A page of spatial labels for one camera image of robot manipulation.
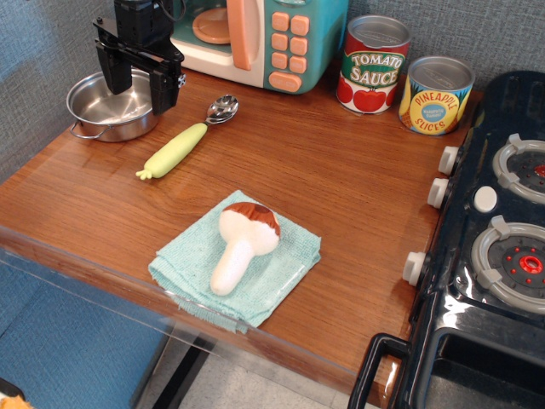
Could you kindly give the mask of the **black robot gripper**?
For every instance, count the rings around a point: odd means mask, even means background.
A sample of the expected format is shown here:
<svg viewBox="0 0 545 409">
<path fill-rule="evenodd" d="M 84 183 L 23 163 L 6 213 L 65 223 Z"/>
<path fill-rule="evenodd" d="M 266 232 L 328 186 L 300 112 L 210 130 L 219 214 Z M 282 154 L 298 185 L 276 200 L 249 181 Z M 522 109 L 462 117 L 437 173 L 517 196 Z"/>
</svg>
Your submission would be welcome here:
<svg viewBox="0 0 545 409">
<path fill-rule="evenodd" d="M 176 105 L 184 56 L 171 36 L 185 11 L 183 1 L 116 1 L 114 17 L 94 19 L 100 67 L 114 95 L 131 87 L 135 67 L 148 73 L 154 115 Z"/>
</svg>

